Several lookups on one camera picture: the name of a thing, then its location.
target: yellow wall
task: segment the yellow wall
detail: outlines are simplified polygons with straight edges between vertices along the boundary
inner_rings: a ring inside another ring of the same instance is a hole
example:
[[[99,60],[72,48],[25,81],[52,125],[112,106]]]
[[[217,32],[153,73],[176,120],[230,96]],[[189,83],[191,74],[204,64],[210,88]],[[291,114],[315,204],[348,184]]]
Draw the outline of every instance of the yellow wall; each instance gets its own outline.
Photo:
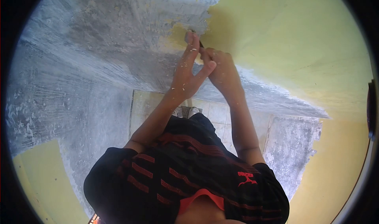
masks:
[[[366,123],[322,119],[320,141],[290,202],[288,224],[328,224],[348,199],[368,147]]]
[[[365,121],[371,66],[341,0],[220,0],[209,13],[205,46],[335,119]]]
[[[46,142],[17,155],[13,164],[29,202],[44,223],[89,221],[64,170],[58,141]]]

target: fingernail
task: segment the fingernail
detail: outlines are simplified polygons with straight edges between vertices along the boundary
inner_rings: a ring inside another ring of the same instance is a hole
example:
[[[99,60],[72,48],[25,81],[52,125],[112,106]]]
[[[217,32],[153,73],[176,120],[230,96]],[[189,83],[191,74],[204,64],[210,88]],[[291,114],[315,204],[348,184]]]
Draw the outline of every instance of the fingernail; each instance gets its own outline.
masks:
[[[215,68],[217,66],[216,62],[213,60],[209,61],[208,65],[210,68]]]

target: red logo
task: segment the red logo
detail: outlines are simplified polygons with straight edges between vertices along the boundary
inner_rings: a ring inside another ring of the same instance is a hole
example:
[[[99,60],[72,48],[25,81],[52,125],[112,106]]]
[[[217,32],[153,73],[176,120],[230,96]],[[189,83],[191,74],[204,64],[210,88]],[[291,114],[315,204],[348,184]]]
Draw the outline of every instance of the red logo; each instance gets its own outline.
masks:
[[[257,182],[255,180],[251,180],[249,177],[253,177],[253,174],[251,173],[248,173],[248,172],[241,172],[239,171],[238,172],[238,175],[239,176],[244,176],[246,177],[246,181],[245,182],[241,182],[238,187],[241,185],[241,184],[245,184],[245,183],[248,183],[248,182],[251,182],[252,184],[256,184]]]

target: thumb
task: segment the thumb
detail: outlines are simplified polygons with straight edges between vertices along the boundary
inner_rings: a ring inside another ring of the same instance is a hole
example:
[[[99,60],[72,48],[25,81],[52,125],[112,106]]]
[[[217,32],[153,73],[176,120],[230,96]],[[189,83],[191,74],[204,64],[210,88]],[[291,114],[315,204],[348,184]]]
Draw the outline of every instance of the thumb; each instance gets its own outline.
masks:
[[[208,61],[207,63],[204,61],[204,67],[195,75],[196,81],[199,83],[199,86],[204,82],[206,77],[208,77],[213,72],[216,66],[217,64],[213,60]]]

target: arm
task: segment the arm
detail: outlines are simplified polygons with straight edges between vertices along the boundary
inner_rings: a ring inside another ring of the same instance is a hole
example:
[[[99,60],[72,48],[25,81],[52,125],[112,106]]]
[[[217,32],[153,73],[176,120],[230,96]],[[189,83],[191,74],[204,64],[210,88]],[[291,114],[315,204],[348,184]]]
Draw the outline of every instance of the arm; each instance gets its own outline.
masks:
[[[230,106],[232,139],[238,157],[250,165],[265,163],[246,103],[245,92],[232,56],[212,48],[201,49],[200,53],[204,64],[210,60],[217,63],[217,68],[209,75],[209,79],[223,94]]]
[[[188,42],[187,49],[176,67],[170,89],[145,122],[134,132],[124,148],[131,148],[140,153],[149,147],[163,133],[173,111],[183,101],[191,98],[215,69],[216,63],[209,61],[197,75],[193,75],[192,67],[200,43],[198,36],[192,32],[188,32]]]

